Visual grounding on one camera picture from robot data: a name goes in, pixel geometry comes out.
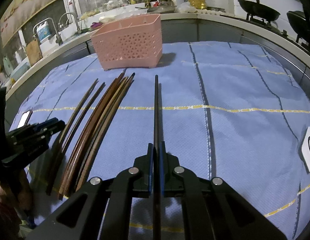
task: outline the pink plastic basket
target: pink plastic basket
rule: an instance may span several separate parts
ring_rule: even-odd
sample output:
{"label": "pink plastic basket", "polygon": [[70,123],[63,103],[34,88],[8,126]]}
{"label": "pink plastic basket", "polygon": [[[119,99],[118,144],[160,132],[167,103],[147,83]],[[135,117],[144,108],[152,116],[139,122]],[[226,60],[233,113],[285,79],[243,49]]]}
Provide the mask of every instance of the pink plastic basket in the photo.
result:
{"label": "pink plastic basket", "polygon": [[105,70],[156,67],[162,56],[160,14],[139,15],[108,23],[91,39]]}

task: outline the blue cloth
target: blue cloth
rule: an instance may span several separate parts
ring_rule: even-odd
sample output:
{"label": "blue cloth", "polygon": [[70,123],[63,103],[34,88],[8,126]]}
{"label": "blue cloth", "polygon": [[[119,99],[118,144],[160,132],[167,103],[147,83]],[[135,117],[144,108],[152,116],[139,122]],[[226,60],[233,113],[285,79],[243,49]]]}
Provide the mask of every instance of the blue cloth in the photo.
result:
{"label": "blue cloth", "polygon": [[[157,74],[167,151],[199,177],[223,178],[288,239],[296,238],[310,219],[310,173],[298,154],[310,126],[310,102],[291,73],[256,45],[173,43],[163,44],[163,53],[157,68],[127,69],[126,75],[136,73],[135,81],[108,129],[89,177],[113,178],[146,154],[147,144],[153,140],[151,107]],[[53,69],[23,102],[11,129],[31,108],[30,123],[52,117],[67,122],[96,78],[108,86],[121,71],[104,71],[95,54]],[[72,140],[55,189],[92,111]],[[38,224],[62,203],[56,192],[50,197],[45,194],[43,176],[50,156],[48,151],[29,167]],[[180,200],[163,199],[162,204],[162,238],[183,239]],[[150,239],[151,225],[151,199],[133,199],[130,239]]]}

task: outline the person's hand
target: person's hand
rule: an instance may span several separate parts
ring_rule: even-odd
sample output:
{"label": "person's hand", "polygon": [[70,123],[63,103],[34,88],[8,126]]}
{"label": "person's hand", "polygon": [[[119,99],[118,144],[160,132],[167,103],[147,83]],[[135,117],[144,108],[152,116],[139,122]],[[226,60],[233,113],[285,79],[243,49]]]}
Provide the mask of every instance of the person's hand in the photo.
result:
{"label": "person's hand", "polygon": [[8,207],[20,207],[22,210],[30,210],[32,206],[32,194],[24,170],[21,170],[19,173],[19,182],[22,190],[18,194],[17,199],[10,187],[0,182],[0,203]]}

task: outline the cutting board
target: cutting board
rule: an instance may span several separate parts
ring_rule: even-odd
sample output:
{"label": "cutting board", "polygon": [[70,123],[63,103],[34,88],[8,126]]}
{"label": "cutting board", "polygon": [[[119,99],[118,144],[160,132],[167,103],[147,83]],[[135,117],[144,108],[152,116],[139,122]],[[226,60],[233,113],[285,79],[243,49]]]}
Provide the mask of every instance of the cutting board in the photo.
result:
{"label": "cutting board", "polygon": [[26,54],[28,56],[28,60],[31,66],[33,66],[36,62],[43,58],[37,39],[32,40],[26,46]]}

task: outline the white device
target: white device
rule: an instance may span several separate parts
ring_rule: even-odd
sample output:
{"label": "white device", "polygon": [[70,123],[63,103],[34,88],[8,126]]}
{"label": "white device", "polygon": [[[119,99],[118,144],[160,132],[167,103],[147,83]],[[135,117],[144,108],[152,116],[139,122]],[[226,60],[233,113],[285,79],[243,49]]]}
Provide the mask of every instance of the white device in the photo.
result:
{"label": "white device", "polygon": [[26,125],[28,123],[32,113],[33,113],[32,110],[29,110],[29,111],[23,113],[22,117],[21,117],[21,119],[17,125],[17,128],[20,128],[20,127]]}
{"label": "white device", "polygon": [[305,138],[302,144],[302,154],[303,154],[307,169],[310,172],[310,127],[307,128]]}

